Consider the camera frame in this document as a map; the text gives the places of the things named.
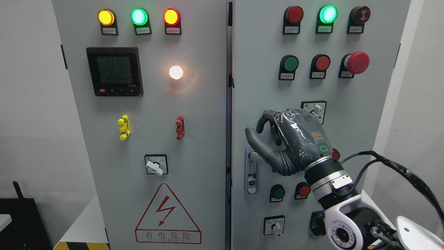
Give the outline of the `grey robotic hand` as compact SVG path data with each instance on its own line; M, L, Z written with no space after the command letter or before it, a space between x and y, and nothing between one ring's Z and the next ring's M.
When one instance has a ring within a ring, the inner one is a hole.
M284 143L284 150L278 150L260 138L266 122L271 124L273 141L276 145ZM331 156L331 145L321 124L305 110L266 110L256 129L247 127L245 134L249 145L282 176L304 170L307 182L311 183L312 177L322 178L341 169L340 163Z

